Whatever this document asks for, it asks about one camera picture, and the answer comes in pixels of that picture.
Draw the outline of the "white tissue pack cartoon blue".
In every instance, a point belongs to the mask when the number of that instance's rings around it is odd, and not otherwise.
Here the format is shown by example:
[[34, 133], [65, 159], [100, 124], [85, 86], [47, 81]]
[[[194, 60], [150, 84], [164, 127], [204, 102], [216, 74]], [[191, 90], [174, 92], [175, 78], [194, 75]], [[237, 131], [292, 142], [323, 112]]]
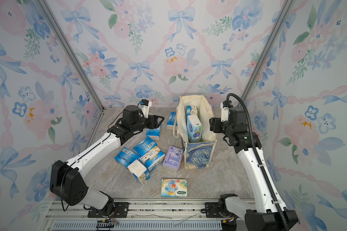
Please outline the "white tissue pack cartoon blue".
[[197, 115], [189, 115], [187, 118], [188, 139], [190, 143], [199, 143], [202, 135], [202, 123]]

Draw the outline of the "cream canvas bag starry print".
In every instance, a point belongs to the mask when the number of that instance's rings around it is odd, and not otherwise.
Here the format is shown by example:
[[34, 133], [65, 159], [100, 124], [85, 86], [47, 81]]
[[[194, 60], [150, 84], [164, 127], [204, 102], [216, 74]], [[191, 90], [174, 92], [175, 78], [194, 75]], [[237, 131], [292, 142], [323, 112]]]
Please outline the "cream canvas bag starry print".
[[180, 97], [175, 118], [177, 128], [173, 135], [182, 140], [186, 169], [209, 167], [217, 142], [215, 133], [210, 131], [212, 117], [212, 106], [205, 96]]

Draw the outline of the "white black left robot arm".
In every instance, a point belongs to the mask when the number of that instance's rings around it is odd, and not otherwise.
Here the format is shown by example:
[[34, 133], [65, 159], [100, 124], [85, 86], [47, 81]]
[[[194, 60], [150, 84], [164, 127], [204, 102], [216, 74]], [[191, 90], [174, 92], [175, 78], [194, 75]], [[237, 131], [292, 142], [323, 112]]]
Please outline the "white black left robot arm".
[[164, 117], [149, 114], [151, 105], [142, 100], [138, 105], [128, 105], [107, 132], [89, 148], [67, 160], [52, 165], [49, 190], [61, 199], [62, 205], [81, 204], [110, 217], [115, 211], [114, 199], [101, 191], [89, 188], [84, 181], [88, 172], [105, 156], [125, 144], [145, 129], [157, 129]]

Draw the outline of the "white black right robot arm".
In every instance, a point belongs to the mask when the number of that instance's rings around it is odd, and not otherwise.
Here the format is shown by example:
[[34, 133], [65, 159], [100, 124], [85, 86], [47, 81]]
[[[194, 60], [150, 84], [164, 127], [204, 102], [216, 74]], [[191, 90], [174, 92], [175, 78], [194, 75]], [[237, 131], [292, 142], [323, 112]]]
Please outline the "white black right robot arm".
[[224, 135], [234, 148], [249, 178], [255, 204], [235, 194], [224, 194], [218, 200], [219, 213], [228, 219], [241, 219], [249, 231], [288, 231], [298, 221], [294, 210], [288, 209], [267, 170], [262, 144], [252, 132], [247, 110], [223, 106], [221, 117], [210, 119], [210, 130]]

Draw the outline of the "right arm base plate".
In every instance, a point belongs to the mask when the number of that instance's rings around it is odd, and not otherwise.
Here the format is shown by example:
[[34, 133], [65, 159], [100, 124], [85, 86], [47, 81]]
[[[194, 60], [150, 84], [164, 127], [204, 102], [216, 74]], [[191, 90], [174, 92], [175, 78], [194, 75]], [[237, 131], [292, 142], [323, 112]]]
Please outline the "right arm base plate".
[[220, 213], [218, 203], [206, 202], [204, 205], [204, 214], [206, 218], [224, 218], [224, 216]]

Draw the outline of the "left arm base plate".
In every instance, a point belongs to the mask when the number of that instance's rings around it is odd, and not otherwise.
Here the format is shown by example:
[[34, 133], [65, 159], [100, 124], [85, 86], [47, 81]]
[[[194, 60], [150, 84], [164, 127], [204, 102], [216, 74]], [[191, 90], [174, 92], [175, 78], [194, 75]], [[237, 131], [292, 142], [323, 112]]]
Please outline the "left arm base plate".
[[128, 202], [108, 203], [104, 209], [89, 208], [88, 218], [127, 218]]

